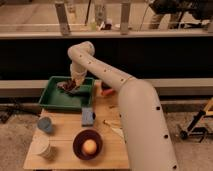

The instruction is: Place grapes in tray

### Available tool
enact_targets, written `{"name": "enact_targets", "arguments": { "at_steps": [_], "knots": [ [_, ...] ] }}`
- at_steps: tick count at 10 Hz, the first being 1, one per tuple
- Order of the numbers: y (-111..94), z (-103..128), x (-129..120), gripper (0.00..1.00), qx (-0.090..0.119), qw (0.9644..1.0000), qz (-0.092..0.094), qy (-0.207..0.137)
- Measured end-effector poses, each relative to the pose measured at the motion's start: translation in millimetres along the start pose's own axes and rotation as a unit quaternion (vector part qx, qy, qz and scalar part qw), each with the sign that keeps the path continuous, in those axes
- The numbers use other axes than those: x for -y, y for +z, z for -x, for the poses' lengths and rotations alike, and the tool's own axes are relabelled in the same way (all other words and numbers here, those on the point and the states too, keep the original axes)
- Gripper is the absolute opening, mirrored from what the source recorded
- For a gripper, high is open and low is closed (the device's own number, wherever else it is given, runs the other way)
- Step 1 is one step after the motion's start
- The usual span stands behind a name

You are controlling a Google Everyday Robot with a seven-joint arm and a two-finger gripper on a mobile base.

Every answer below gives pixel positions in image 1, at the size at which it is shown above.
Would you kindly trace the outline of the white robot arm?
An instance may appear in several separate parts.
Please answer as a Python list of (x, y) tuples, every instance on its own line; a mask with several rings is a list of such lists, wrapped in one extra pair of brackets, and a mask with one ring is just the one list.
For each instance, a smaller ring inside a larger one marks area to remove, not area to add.
[(91, 72), (118, 92), (118, 110), (131, 171), (180, 171), (154, 86), (94, 57), (94, 45), (72, 45), (71, 79), (80, 86)]

